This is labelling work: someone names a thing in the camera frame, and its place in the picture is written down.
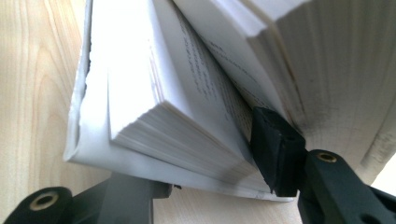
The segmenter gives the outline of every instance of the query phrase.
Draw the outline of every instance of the light wood grain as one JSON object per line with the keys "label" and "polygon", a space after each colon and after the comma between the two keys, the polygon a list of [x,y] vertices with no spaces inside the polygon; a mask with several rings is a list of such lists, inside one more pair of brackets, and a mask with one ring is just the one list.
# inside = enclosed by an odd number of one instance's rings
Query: light wood grain
{"label": "light wood grain", "polygon": [[[79,193],[108,172],[63,162],[81,45],[83,0],[0,1],[0,222],[30,193]],[[156,223],[299,223],[296,203],[195,189],[156,200]]]}

